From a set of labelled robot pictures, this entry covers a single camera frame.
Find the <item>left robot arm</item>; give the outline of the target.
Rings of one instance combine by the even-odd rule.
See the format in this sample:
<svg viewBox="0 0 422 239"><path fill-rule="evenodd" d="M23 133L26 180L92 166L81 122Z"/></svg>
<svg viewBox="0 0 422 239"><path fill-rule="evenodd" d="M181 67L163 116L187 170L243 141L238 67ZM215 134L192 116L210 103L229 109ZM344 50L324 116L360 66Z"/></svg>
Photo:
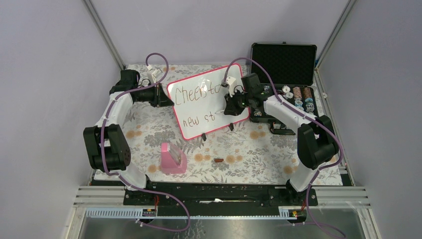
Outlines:
<svg viewBox="0 0 422 239"><path fill-rule="evenodd" d="M83 131L89 164L108 176L117 177L135 198L144 205L154 200L153 189L147 187L148 176L131 163L131 151L122 125L135 102L148 102L152 107L169 107L174 103L164 93L162 81L153 80L149 71L147 85L143 86L136 70L120 72L120 80L109 91L109 102L95 126Z"/></svg>

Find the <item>pink framed whiteboard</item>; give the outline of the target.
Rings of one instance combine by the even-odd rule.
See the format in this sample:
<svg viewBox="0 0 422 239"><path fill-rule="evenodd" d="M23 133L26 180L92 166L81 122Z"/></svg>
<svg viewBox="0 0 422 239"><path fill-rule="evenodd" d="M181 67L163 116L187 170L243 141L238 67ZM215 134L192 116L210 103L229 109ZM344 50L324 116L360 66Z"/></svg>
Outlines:
<svg viewBox="0 0 422 239"><path fill-rule="evenodd" d="M221 82L226 70L228 77L236 78L236 89L240 91L242 70L237 63L168 84L167 92L174 102L173 109L183 139L190 140L249 118L248 109L239 116L215 114L225 109L224 96L228 94L228 88L222 87Z"/></svg>

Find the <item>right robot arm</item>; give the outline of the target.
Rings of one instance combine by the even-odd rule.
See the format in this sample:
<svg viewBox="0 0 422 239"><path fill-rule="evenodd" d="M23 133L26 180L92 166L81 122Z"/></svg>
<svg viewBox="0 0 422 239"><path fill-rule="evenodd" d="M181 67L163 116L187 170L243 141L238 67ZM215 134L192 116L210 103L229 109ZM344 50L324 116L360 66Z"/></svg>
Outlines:
<svg viewBox="0 0 422 239"><path fill-rule="evenodd" d="M288 203L298 205L305 199L305 190L316 179L318 172L339 153L339 142L327 116L309 114L278 95L275 89L265 90L258 76L253 73L242 77L239 87L234 77L225 75L222 86L228 88L225 95L226 116L238 116L245 109L259 110L272 116L297 136L299 166L288 180L285 192Z"/></svg>

